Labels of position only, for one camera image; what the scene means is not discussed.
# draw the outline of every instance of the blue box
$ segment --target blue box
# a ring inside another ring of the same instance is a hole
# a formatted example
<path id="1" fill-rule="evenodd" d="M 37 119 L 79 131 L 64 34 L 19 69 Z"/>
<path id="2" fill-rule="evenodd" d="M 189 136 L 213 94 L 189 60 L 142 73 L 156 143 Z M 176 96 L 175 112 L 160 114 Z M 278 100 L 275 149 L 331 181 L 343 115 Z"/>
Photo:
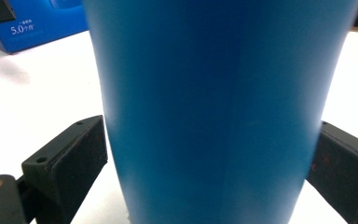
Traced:
<path id="1" fill-rule="evenodd" d="M 0 0 L 0 50 L 6 53 L 86 30 L 81 0 Z"/>

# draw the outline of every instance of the blue tumbler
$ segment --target blue tumbler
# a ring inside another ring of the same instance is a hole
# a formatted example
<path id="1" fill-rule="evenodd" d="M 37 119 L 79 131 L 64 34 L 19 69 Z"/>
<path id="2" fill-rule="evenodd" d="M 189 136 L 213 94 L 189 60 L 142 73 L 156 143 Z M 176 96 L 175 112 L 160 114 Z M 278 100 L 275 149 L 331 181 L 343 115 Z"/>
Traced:
<path id="1" fill-rule="evenodd" d="M 287 223 L 358 1 L 83 4 L 131 223 Z"/>

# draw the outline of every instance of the white table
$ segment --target white table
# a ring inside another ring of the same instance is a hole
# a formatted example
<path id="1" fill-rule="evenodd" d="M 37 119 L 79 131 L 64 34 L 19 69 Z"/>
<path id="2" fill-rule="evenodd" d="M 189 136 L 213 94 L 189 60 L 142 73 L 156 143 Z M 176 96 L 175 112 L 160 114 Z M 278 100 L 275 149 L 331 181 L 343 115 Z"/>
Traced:
<path id="1" fill-rule="evenodd" d="M 73 122 L 102 114 L 89 32 L 28 49 L 0 51 L 0 175 L 20 177 L 21 162 Z M 358 34 L 349 33 L 324 120 L 358 137 Z M 73 223 L 129 223 L 112 155 Z M 290 224 L 345 221 L 307 182 Z"/>

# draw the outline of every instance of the blue cylinder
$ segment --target blue cylinder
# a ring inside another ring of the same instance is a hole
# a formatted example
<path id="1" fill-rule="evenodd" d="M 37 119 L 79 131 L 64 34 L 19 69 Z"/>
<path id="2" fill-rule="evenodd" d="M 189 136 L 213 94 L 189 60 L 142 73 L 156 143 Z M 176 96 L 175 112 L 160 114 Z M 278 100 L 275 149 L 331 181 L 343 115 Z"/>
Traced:
<path id="1" fill-rule="evenodd" d="M 287 223 L 357 6 L 84 0 L 131 223 Z"/>

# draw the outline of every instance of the blue cup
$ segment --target blue cup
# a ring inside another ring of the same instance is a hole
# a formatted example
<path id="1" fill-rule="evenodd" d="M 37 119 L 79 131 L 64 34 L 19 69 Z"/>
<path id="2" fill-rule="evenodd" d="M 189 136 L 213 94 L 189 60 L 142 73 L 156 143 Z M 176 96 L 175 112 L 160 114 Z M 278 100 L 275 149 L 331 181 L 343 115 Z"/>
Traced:
<path id="1" fill-rule="evenodd" d="M 84 0 L 131 223 L 287 223 L 357 6 Z"/>

